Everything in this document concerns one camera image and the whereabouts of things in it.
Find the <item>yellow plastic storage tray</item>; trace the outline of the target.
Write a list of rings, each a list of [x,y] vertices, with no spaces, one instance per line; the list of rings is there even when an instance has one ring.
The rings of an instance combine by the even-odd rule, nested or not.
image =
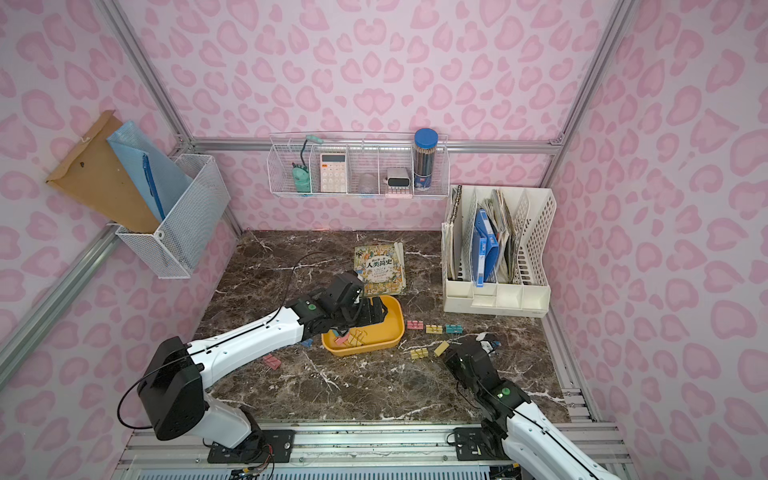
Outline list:
[[[383,296],[388,313],[383,322],[352,328],[346,336],[333,332],[321,336],[323,347],[337,357],[345,357],[396,347],[405,333],[405,321],[399,301]]]

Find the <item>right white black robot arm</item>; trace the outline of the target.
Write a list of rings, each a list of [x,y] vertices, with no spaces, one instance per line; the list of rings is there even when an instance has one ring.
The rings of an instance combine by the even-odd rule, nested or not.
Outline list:
[[[493,366],[487,340],[465,338],[442,354],[458,385],[484,413],[478,429],[456,429],[453,446],[463,461],[510,460],[535,479],[614,479],[567,438],[516,383]]]

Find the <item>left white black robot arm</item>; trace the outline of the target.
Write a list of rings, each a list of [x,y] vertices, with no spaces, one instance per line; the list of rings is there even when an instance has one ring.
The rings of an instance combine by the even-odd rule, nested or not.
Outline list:
[[[329,286],[286,300],[265,317],[224,334],[163,341],[131,388],[149,419],[148,430],[159,441],[192,435],[228,450],[261,449],[263,435],[253,416],[213,398],[208,389],[275,350],[329,331],[346,333],[383,322],[387,306],[363,290],[354,272],[343,272]]]

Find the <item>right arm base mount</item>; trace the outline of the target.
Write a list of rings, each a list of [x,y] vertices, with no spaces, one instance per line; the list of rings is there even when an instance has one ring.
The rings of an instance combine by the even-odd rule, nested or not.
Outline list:
[[[455,449],[459,461],[512,460],[504,451],[508,432],[496,423],[483,420],[479,426],[458,427],[446,436],[446,443]]]

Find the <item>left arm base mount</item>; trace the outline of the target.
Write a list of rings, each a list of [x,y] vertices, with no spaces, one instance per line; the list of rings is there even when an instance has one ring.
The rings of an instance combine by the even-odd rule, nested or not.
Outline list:
[[[247,465],[260,465],[264,462],[287,464],[293,451],[295,435],[296,431],[293,429],[262,430],[258,427],[235,448],[213,443],[207,462]]]

